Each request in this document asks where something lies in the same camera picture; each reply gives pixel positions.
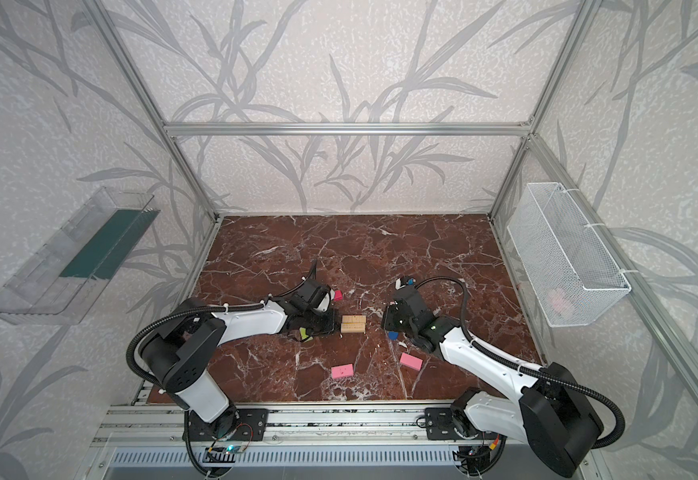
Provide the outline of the natural wood block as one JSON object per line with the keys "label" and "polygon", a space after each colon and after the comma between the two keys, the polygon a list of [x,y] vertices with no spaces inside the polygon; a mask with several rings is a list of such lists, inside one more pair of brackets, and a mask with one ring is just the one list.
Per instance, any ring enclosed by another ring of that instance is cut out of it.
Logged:
{"label": "natural wood block", "polygon": [[361,333],[364,334],[366,331],[366,325],[364,323],[343,323],[341,325],[342,334],[354,334]]}
{"label": "natural wood block", "polygon": [[343,315],[342,316],[342,324],[362,324],[364,325],[366,323],[366,316],[365,315]]}

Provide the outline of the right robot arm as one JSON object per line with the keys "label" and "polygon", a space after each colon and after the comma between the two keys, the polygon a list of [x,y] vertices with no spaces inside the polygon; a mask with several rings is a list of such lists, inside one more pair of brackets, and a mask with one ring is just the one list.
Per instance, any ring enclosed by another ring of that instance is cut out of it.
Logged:
{"label": "right robot arm", "polygon": [[458,316],[437,315],[411,277],[397,280],[383,327],[404,334],[420,350],[455,365],[497,390],[470,389],[451,405],[464,439],[494,432],[527,444],[556,474],[570,478],[588,453],[611,446],[626,430],[620,407],[579,384],[563,365],[523,361],[473,335],[467,326],[469,294]]}

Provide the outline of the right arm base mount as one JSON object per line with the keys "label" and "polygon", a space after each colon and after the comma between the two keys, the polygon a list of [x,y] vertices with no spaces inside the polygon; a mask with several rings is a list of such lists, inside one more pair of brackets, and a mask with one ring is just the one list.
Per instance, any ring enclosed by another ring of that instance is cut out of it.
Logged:
{"label": "right arm base mount", "polygon": [[467,427],[461,420],[456,420],[449,407],[429,407],[419,415],[414,423],[425,430],[430,441],[486,441],[486,432]]}

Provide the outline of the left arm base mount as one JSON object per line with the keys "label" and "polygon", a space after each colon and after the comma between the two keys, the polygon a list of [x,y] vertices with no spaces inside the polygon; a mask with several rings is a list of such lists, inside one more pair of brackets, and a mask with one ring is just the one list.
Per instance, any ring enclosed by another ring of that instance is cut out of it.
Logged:
{"label": "left arm base mount", "polygon": [[204,422],[190,410],[185,413],[183,440],[190,442],[262,441],[269,411],[265,408],[231,408],[213,422]]}

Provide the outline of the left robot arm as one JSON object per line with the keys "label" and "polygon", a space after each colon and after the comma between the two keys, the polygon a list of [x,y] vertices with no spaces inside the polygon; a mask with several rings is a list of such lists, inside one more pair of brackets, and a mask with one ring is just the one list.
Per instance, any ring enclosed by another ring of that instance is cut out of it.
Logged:
{"label": "left robot arm", "polygon": [[257,303],[206,305],[188,299],[134,335],[126,347],[126,364],[182,410],[213,424],[233,410],[208,371],[216,349],[248,337],[300,330],[309,337],[329,335],[337,327],[334,298],[330,286],[304,279],[285,294]]}

